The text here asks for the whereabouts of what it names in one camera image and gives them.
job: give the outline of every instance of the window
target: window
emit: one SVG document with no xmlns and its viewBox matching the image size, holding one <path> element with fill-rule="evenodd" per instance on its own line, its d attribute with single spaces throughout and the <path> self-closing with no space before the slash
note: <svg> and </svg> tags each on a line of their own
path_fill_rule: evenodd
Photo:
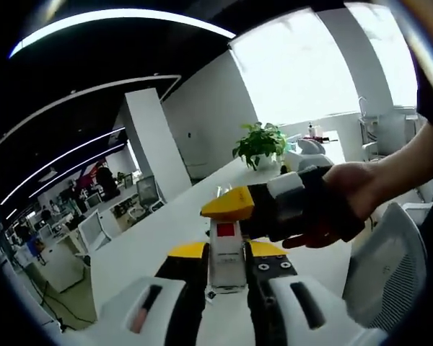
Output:
<svg viewBox="0 0 433 346">
<path fill-rule="evenodd" d="M 346 4 L 362 26 L 377 57 L 390 88 L 393 104 L 417 106 L 417 78 L 406 41 L 391 11 L 374 4 Z"/>
<path fill-rule="evenodd" d="M 261 25 L 231 46 L 262 123 L 299 123 L 359 111 L 346 62 L 311 9 Z"/>
</svg>

